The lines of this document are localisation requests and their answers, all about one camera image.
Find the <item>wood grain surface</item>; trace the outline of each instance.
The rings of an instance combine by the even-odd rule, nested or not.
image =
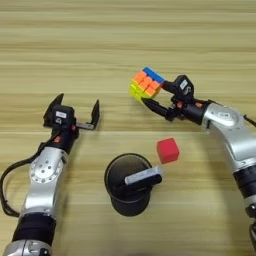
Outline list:
[[[256,119],[255,27],[255,0],[0,1],[0,169],[49,137],[42,117],[57,94],[83,121],[101,103],[98,130],[81,132],[70,156],[55,256],[253,255],[251,220],[217,142],[154,115],[128,86],[146,65],[169,80],[187,74],[198,98]],[[168,105],[169,96],[158,100]],[[170,137],[180,159],[164,166],[149,207],[118,215],[103,183],[107,164],[136,152],[158,165],[156,143]],[[28,168],[7,185],[20,209]],[[16,225],[0,212],[0,253]]]

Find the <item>rubik's cube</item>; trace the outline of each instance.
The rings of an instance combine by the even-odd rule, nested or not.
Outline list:
[[[141,98],[154,98],[161,89],[164,79],[146,67],[132,78],[130,93],[138,101]]]

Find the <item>blue sticker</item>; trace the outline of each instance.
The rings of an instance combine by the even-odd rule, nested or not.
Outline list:
[[[159,76],[157,73],[155,73],[153,70],[151,70],[148,67],[145,67],[143,69],[143,71],[150,76],[153,80],[157,81],[158,83],[163,83],[164,82],[164,78],[162,78],[161,76]]]

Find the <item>red cube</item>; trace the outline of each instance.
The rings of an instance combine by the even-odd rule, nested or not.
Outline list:
[[[157,153],[162,164],[176,161],[180,151],[173,138],[157,142]]]

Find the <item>black cup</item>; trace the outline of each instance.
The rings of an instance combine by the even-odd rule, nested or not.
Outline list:
[[[135,153],[126,153],[116,157],[105,172],[105,186],[114,209],[124,216],[136,216],[148,206],[152,186],[132,195],[120,195],[116,187],[124,183],[126,176],[152,168],[150,162]]]

